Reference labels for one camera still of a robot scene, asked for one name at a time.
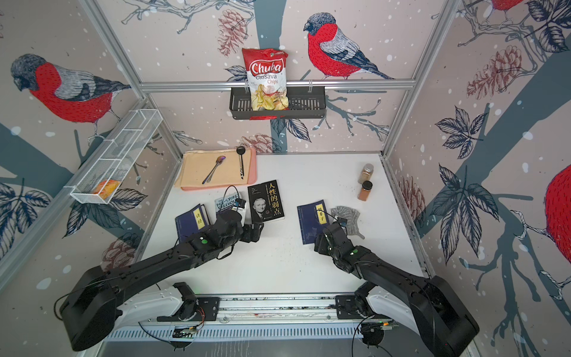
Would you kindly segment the Treehouse colourful paperback book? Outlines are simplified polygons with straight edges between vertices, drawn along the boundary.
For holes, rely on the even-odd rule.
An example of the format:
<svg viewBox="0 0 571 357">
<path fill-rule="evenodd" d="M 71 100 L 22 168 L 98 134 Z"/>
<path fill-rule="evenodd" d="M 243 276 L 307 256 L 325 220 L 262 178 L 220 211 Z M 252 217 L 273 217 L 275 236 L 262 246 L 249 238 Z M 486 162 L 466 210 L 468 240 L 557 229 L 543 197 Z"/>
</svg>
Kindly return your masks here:
<svg viewBox="0 0 571 357">
<path fill-rule="evenodd" d="M 221 215 L 223 215 L 227 211 L 233 211 L 233 204 L 235 199 L 242 199 L 239 193 L 234 193 L 230 196 L 224 196 L 223 198 L 219 198 L 215 201 L 216 206 L 216 218 L 218 219 Z"/>
</svg>

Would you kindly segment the grey striped cloth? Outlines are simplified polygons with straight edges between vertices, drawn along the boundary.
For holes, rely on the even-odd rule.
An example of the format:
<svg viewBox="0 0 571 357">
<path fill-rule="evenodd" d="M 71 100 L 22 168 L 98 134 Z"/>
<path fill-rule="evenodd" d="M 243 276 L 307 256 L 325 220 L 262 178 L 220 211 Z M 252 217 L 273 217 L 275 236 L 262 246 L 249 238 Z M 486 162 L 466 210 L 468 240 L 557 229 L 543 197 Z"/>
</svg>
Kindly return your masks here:
<svg viewBox="0 0 571 357">
<path fill-rule="evenodd" d="M 332 209 L 332 215 L 339 221 L 344 221 L 345 231 L 348 236 L 365 239 L 365 236 L 360 232 L 358 227 L 358 220 L 361 215 L 358 210 L 347 206 L 336 206 Z"/>
</svg>

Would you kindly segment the blue book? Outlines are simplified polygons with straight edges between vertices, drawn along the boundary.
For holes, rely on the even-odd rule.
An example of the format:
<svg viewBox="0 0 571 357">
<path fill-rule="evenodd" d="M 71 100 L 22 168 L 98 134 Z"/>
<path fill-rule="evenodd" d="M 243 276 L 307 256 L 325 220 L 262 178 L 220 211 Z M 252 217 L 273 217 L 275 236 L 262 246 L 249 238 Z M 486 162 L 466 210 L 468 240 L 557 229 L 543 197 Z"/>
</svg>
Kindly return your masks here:
<svg viewBox="0 0 571 357">
<path fill-rule="evenodd" d="M 297 215 L 303 245 L 314 244 L 318 235 L 330 224 L 324 200 L 297 206 Z"/>
<path fill-rule="evenodd" d="M 196 205 L 175 218 L 175 227 L 179 242 L 187 242 L 194 234 L 201 232 L 211 224 L 204 205 Z"/>
</svg>

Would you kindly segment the black portrait cover book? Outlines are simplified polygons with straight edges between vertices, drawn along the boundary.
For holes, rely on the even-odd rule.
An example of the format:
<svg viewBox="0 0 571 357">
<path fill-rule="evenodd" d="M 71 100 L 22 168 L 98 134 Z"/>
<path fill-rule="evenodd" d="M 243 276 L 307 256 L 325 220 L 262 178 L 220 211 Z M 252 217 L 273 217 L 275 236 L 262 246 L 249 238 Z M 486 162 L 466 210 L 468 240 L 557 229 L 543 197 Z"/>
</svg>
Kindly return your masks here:
<svg viewBox="0 0 571 357">
<path fill-rule="evenodd" d="M 285 218 L 277 180 L 248 187 L 248 204 L 253 223 L 267 223 Z"/>
</svg>

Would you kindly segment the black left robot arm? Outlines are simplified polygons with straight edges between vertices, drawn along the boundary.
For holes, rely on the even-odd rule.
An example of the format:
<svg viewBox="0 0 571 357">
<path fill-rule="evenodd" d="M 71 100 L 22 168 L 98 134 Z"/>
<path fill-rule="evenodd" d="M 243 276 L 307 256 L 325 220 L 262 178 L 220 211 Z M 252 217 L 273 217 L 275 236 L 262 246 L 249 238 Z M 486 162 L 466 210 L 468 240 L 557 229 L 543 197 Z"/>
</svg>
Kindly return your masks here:
<svg viewBox="0 0 571 357">
<path fill-rule="evenodd" d="M 63 296 L 60 320 L 75 352 L 87 350 L 108 336 L 122 315 L 119 306 L 170 276 L 195 269 L 236 243 L 257 242 L 263 223 L 243 224 L 242 215 L 227 210 L 217 221 L 180 243 L 145 260 L 105 272 L 87 270 L 73 290 Z"/>
</svg>

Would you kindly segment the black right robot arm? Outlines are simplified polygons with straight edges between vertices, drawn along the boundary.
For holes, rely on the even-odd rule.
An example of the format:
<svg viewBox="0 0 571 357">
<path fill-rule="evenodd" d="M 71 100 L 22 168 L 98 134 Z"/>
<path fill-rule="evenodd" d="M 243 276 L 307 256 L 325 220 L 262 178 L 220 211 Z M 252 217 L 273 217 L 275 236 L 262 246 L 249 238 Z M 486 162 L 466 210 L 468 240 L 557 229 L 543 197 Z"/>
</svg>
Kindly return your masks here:
<svg viewBox="0 0 571 357">
<path fill-rule="evenodd" d="M 318 235 L 315 251 L 364 281 L 347 303 L 337 306 L 341 319 L 386 316 L 417 332 L 434 356 L 460 356 L 480 331 L 447 281 L 412 275 L 353 245 L 338 223 Z"/>
</svg>

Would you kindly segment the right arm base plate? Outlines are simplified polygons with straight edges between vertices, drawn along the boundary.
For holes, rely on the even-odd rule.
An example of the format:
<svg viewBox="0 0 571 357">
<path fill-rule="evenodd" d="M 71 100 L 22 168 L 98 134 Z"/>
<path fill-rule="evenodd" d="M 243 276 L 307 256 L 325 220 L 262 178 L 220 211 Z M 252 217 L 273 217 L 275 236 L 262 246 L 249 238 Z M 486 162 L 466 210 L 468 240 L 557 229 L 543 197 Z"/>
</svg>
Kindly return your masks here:
<svg viewBox="0 0 571 357">
<path fill-rule="evenodd" d="M 376 315 L 366 299 L 357 295 L 336 295 L 335 310 L 338 320 L 356 320 Z"/>
</svg>

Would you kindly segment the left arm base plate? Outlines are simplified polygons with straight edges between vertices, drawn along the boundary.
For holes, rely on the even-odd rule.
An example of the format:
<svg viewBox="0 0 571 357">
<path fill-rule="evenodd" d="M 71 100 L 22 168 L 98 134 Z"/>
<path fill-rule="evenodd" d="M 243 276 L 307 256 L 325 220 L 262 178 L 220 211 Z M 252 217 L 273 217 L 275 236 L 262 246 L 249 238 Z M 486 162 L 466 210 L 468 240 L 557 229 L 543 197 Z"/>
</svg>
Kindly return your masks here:
<svg viewBox="0 0 571 357">
<path fill-rule="evenodd" d="M 217 319 L 219 297 L 195 297 L 184 300 L 175 312 L 169 315 L 160 315 L 157 322 L 196 322 L 215 321 Z"/>
</svg>

